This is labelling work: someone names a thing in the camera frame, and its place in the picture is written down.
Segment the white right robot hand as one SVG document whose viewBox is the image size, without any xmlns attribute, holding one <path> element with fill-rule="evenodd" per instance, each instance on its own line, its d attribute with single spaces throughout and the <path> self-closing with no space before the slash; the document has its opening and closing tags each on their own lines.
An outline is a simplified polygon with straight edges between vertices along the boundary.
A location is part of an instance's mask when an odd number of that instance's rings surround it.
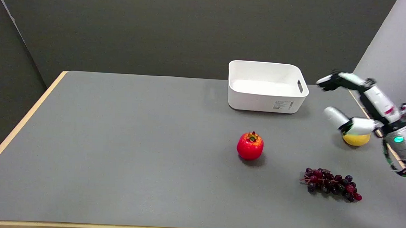
<svg viewBox="0 0 406 228">
<path fill-rule="evenodd" d="M 333 71 L 316 82 L 324 91 L 339 87 L 356 91 L 359 101 L 370 118 L 348 118 L 340 110 L 329 106 L 325 115 L 343 135 L 367 135 L 380 130 L 383 136 L 406 134 L 406 120 L 402 118 L 399 108 L 378 88 L 373 78 L 362 79 L 356 74 Z"/>
</svg>

